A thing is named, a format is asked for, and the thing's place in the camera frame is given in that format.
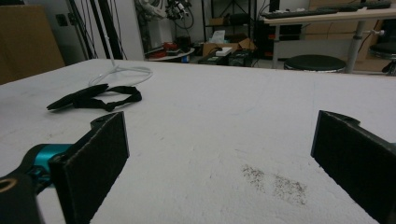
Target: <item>desk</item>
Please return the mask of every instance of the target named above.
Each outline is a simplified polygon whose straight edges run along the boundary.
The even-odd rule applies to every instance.
[[[348,59],[346,64],[346,73],[352,73],[363,33],[364,23],[368,20],[385,20],[396,18],[396,8],[358,10],[356,12],[338,12],[335,14],[318,15],[309,17],[294,17],[276,20],[264,19],[264,23],[276,27],[276,37],[274,41],[273,68],[277,67],[278,48],[279,48],[279,31],[281,25],[317,23],[317,22],[341,22],[341,21],[359,21],[355,35],[350,43]]]
[[[116,64],[146,66],[154,76],[137,87],[141,102],[118,109],[131,157],[93,224],[375,223],[310,150],[320,109],[359,119],[363,128],[394,142],[396,78]],[[91,60],[0,86],[0,176],[31,147],[74,143],[106,114],[49,112],[46,106],[111,66]],[[38,200],[47,223],[64,223],[54,189]]]

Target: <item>chair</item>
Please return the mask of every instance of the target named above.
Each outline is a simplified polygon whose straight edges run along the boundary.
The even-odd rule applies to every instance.
[[[382,72],[387,73],[387,76],[396,77],[396,43],[395,42],[372,45],[369,48],[369,51],[375,57],[391,60],[391,62],[382,69]]]
[[[327,73],[342,73],[346,66],[346,63],[340,59],[316,54],[291,57],[284,63],[285,70],[303,70]]]

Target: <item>white wall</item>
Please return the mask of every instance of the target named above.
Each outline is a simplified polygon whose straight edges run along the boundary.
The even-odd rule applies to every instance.
[[[96,26],[96,21],[92,14],[90,1],[84,0],[75,0],[78,10],[83,16],[83,11],[85,10],[85,22],[87,25],[87,29],[91,34],[91,26],[92,23],[92,32],[93,32],[93,42],[95,43],[95,49],[98,54],[98,58],[104,59],[106,57],[105,51],[102,46],[102,41],[99,36],[99,32]],[[115,0],[117,3],[117,11],[120,19],[120,30],[118,26],[118,20],[115,13],[115,6],[113,5],[113,20],[115,22],[115,27],[120,33],[120,39],[122,41],[122,47],[126,54],[126,58],[128,60],[144,60],[144,53],[142,44],[140,41],[140,33],[139,27],[137,24],[136,14],[134,10],[133,0]],[[56,14],[64,14],[67,17],[67,13],[70,12],[68,7],[68,0],[25,0],[25,4],[28,5],[41,5],[45,8],[47,17],[49,19],[49,24],[51,26],[51,30],[54,33],[55,39],[58,43],[60,52],[64,57],[64,61],[66,64],[78,63],[84,61],[86,58],[84,57],[82,46],[80,41],[78,40],[77,31],[75,26],[59,26],[55,15]],[[88,11],[91,14],[91,22],[88,19]]]

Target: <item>cable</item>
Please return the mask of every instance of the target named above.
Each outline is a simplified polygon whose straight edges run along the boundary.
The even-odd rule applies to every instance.
[[[108,77],[110,74],[123,72],[123,71],[134,71],[134,72],[138,72],[138,73],[142,73],[143,74],[143,78],[142,79],[137,80],[135,82],[130,82],[130,83],[127,83],[127,84],[123,84],[124,86],[135,86],[137,84],[140,84],[140,83],[148,80],[149,78],[151,78],[153,76],[153,72],[147,67],[140,67],[139,66],[139,67],[131,67],[131,68],[121,68],[118,65],[116,65],[116,66],[112,67],[110,70],[108,70],[107,72],[105,72],[103,74],[100,74],[99,76],[92,77],[90,79],[90,81],[88,82],[88,86],[98,85],[105,77]]]
[[[192,12],[191,12],[191,10],[190,10],[189,7],[188,7],[188,11],[190,12],[190,15],[191,15],[191,25],[188,26],[188,27],[186,27],[186,20],[184,20],[184,19],[185,19],[185,17],[184,17],[184,18],[183,18],[184,27],[182,27],[181,25],[177,24],[176,21],[174,21],[175,25],[176,25],[178,28],[181,28],[181,29],[190,29],[190,28],[194,25],[194,23],[195,23],[195,21],[194,21],[194,16],[192,15]]]
[[[330,22],[329,29],[327,29],[326,39],[329,39],[330,29],[332,29],[332,22]]]
[[[128,60],[128,57],[125,54],[125,51],[124,51],[123,46],[122,46],[122,41],[121,41],[120,18],[119,18],[119,11],[117,10],[117,3],[116,3],[115,0],[113,0],[113,1],[114,1],[115,12],[116,12],[117,25],[119,26],[119,34],[117,35],[117,39],[118,39],[118,42],[119,42],[119,45],[120,45],[121,52],[122,52],[123,56],[125,57],[125,60]]]
[[[374,25],[374,28],[378,25],[378,23],[379,23],[379,21],[376,21],[376,23],[375,23],[375,25]],[[366,38],[364,38],[364,40],[361,42],[361,46],[359,47],[358,52],[361,52],[361,48],[363,47],[364,42],[366,42],[366,40],[369,38],[369,36],[370,36],[371,34],[372,34],[372,33],[370,33],[369,35],[367,35]]]
[[[81,18],[81,15],[80,15],[80,13],[78,11],[78,7],[76,5],[76,2],[75,1],[70,1],[70,5],[71,5],[71,8],[73,8],[73,12],[76,14],[75,16],[76,16],[77,21],[78,21],[78,28],[79,28],[79,30],[81,32],[81,35],[83,35],[85,37],[85,39],[84,39],[85,41],[84,42],[86,44],[86,48],[93,50],[93,54],[90,55],[90,59],[98,58],[98,54],[96,52],[96,48],[95,48],[95,46],[94,46],[94,44],[92,42],[92,38],[88,34],[86,23]]]

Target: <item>black strap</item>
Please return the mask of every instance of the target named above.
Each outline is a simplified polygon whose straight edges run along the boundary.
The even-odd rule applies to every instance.
[[[105,111],[112,111],[116,106],[125,105],[132,102],[139,102],[142,100],[142,95],[136,87],[118,86],[108,89],[107,84],[101,84],[92,86],[87,89],[71,93],[59,101],[47,106],[48,110],[59,109],[66,105],[72,104],[74,108],[102,108]],[[106,91],[114,91],[121,94],[129,94],[125,100],[105,103],[102,100],[94,99],[92,97],[97,96]]]
[[[79,98],[73,101],[74,108],[102,108],[105,111],[112,111],[116,106],[125,105],[132,102],[139,102],[142,100],[142,95],[140,91],[137,90],[136,87],[126,87],[126,86],[118,86],[110,88],[106,91],[114,91],[122,94],[130,94],[128,98],[125,100],[105,103],[101,100],[93,99],[93,98]]]

